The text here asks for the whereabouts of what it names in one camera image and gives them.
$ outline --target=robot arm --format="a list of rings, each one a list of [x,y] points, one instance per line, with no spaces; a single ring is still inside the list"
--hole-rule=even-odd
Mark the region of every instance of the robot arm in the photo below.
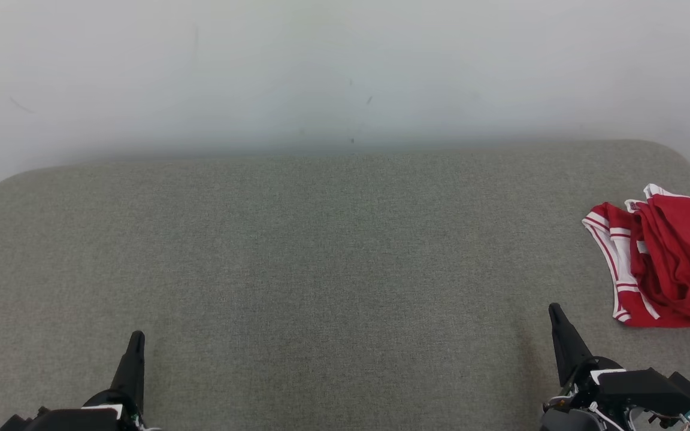
[[[143,431],[145,343],[142,332],[132,333],[110,389],[93,396],[80,409],[41,407],[34,419],[12,415],[0,431]]]
[[[690,381],[649,368],[627,371],[613,360],[596,357],[561,310],[549,308],[558,366],[559,395],[543,405],[543,431],[635,431],[630,415],[652,413],[662,428],[678,423],[690,429]]]

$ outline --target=gray fabric surface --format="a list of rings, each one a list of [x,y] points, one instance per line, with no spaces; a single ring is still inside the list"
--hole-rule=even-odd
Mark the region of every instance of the gray fabric surface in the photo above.
[[[690,329],[611,318],[580,219],[649,142],[69,166],[0,184],[0,425],[80,406],[147,336],[145,416],[203,429],[536,429],[547,305],[627,368],[690,379]]]

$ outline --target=white wall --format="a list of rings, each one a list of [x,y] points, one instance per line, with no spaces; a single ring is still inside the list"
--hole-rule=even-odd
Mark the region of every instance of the white wall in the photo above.
[[[690,160],[690,1],[0,0],[0,180],[143,147],[510,135]]]

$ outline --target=clothing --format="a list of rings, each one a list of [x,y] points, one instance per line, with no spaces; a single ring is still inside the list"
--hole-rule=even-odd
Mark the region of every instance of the clothing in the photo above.
[[[614,281],[613,317],[629,326],[690,327],[690,197],[657,185],[627,210],[594,207],[584,226]]]

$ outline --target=white trim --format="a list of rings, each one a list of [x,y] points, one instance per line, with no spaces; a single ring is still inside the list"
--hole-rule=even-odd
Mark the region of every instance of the white trim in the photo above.
[[[624,228],[611,228],[610,229],[611,234],[622,234],[622,235],[628,235],[630,236],[630,230],[629,229],[624,229]]]
[[[609,237],[614,243],[616,251],[616,275],[619,277],[616,284],[638,284],[630,270],[630,238],[627,236]]]
[[[651,199],[651,197],[655,195],[673,196],[676,198],[690,198],[690,196],[669,193],[667,190],[657,186],[656,184],[649,184],[648,186],[646,186],[646,188],[643,189],[643,194],[646,195],[646,199]]]
[[[608,223],[608,220],[601,217],[600,215],[596,214],[596,216],[598,216],[598,218],[601,218],[602,220],[605,220],[606,223]],[[619,313],[627,313],[627,310],[619,306],[619,292],[616,291],[616,283],[619,282],[619,270],[618,266],[616,265],[616,262],[614,262],[613,256],[613,253],[616,253],[616,247],[611,242],[611,237],[609,236],[610,233],[608,231],[601,231],[600,229],[597,229],[597,227],[594,226],[594,224],[590,223],[589,221],[586,221],[585,218],[582,219],[582,225],[585,227],[585,229],[589,231],[589,233],[591,233],[592,239],[598,244],[598,248],[600,248],[601,254],[603,254],[603,257],[605,257],[606,259],[606,265],[608,265],[609,267],[609,272],[611,273],[611,281],[614,283],[614,311],[611,314],[611,317],[614,317],[616,319]]]
[[[617,283],[616,283],[616,288],[617,288],[617,289],[622,289],[623,287],[633,287],[634,289],[638,289],[638,282],[635,281],[635,282],[632,282],[632,283],[625,283],[624,281],[617,281]]]
[[[589,214],[587,215],[587,218],[589,218],[589,219],[591,219],[591,220],[594,220],[594,221],[597,221],[597,222],[600,223],[600,224],[603,224],[603,226],[605,226],[606,229],[608,229],[609,221],[606,220],[606,218],[603,217],[602,215],[600,215],[600,214],[598,214],[598,213],[593,213],[593,212],[591,211],[591,212],[589,212]]]
[[[657,311],[654,309],[654,306],[651,305],[649,298],[647,298],[646,295],[644,295],[641,291],[638,291],[638,293],[640,293],[640,298],[643,300],[643,306],[646,307],[646,311],[651,314],[651,317],[654,317],[654,320],[659,320],[659,318],[662,316],[660,316],[659,313],[657,313]]]
[[[636,245],[638,245],[638,253],[651,254],[649,253],[649,248],[646,247],[645,241],[638,241]]]
[[[627,209],[628,213],[635,213],[635,211],[638,211],[638,204],[646,204],[646,201],[641,201],[638,199],[627,199],[625,200],[625,208]]]

